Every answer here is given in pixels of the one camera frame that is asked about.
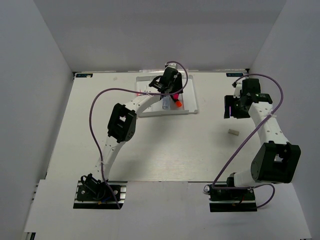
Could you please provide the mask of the small blue-capped bottle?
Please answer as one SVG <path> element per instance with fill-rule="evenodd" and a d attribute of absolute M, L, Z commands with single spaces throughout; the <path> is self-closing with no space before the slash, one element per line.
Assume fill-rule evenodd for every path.
<path fill-rule="evenodd" d="M 170 109 L 170 97 L 165 96 L 162 98 L 162 109 L 169 110 Z"/>

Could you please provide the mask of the orange highlighter black cap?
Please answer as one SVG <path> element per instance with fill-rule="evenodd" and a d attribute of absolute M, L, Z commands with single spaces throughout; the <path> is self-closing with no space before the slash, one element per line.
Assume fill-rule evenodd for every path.
<path fill-rule="evenodd" d="M 182 103 L 178 99 L 173 98 L 172 100 L 177 108 L 182 107 Z"/>

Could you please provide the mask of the white eraser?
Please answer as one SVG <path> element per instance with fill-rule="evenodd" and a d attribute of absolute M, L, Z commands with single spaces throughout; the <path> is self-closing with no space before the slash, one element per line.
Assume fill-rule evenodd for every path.
<path fill-rule="evenodd" d="M 229 134 L 232 134 L 232 135 L 235 135 L 235 136 L 238 136 L 238 135 L 240 134 L 239 131 L 234 130 L 234 129 L 229 129 L 229 130 L 228 130 L 228 133 L 229 133 Z"/>

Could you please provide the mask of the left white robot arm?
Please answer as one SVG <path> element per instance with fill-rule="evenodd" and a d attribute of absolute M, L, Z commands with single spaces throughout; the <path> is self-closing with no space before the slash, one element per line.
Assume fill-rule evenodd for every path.
<path fill-rule="evenodd" d="M 183 88 L 182 74 L 175 68 L 167 66 L 162 75 L 156 76 L 142 92 L 122 89 L 105 89 L 94 98 L 89 111 L 89 129 L 98 148 L 99 159 L 92 176 L 98 181 L 107 182 L 113 163 L 123 145 L 132 139 L 136 131 L 137 118 L 140 114 L 163 97 L 181 94 Z M 104 147 L 100 147 L 93 131 L 92 115 L 98 98 L 109 91 L 135 93 L 137 96 L 125 104 L 114 105 L 107 124 L 107 136 Z"/>

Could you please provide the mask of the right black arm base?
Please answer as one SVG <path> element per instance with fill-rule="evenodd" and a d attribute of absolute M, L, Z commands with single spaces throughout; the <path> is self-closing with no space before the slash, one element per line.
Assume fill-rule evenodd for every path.
<path fill-rule="evenodd" d="M 244 213 L 258 210 L 253 190 L 213 189 L 209 184 L 205 191 L 209 194 L 211 213 Z"/>

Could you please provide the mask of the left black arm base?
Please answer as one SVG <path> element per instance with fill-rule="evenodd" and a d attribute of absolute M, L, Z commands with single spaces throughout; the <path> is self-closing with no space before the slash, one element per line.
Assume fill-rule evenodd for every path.
<path fill-rule="evenodd" d="M 108 184 L 96 180 L 91 174 L 78 181 L 73 208 L 94 210 L 120 210 L 125 202 L 126 181 L 111 181 Z"/>

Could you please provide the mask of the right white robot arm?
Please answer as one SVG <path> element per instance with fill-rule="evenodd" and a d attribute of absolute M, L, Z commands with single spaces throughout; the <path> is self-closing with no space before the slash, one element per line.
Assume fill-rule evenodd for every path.
<path fill-rule="evenodd" d="M 234 173 L 233 182 L 225 187 L 226 195 L 236 200 L 243 195 L 244 187 L 290 183 L 301 149 L 285 137 L 273 112 L 273 101 L 261 91 L 259 79 L 236 81 L 233 87 L 234 94 L 224 98 L 224 118 L 252 119 L 261 145 L 249 169 Z"/>

